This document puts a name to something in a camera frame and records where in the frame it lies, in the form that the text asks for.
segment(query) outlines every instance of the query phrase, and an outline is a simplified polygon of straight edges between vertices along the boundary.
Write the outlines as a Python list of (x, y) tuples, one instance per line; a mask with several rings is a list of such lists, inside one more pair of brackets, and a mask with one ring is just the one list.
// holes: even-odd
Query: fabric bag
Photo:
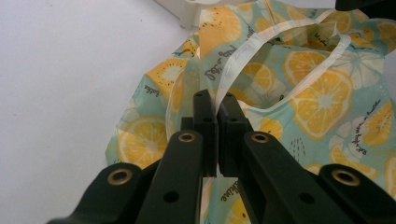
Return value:
[[(275, 0), (215, 7), (200, 30), (147, 72), (106, 150), (107, 162), (160, 159), (191, 98), (227, 91), (256, 131), (276, 137), (305, 169), (341, 163), (396, 199), (396, 123), (384, 78), (396, 22)], [(205, 178), (202, 223), (249, 223), (235, 178)]]

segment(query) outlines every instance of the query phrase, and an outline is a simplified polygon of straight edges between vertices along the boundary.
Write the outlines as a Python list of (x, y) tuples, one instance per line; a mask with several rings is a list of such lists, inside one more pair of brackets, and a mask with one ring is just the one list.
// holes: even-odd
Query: white table surface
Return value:
[(153, 0), (0, 1), (0, 223), (74, 210), (138, 81), (191, 31)]

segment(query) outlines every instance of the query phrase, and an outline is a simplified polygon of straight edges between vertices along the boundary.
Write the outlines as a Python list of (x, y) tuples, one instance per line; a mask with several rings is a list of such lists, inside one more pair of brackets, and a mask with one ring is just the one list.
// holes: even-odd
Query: white background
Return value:
[(0, 0), (0, 223), (74, 210), (140, 78), (191, 31), (153, 0)]

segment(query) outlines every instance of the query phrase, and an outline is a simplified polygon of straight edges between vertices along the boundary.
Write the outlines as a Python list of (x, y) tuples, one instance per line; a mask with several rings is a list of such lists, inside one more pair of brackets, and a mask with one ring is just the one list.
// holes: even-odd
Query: white object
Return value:
[(201, 10), (221, 5), (236, 5), (252, 2), (252, 0), (156, 0), (161, 6), (168, 9), (180, 18), (182, 27), (198, 26)]

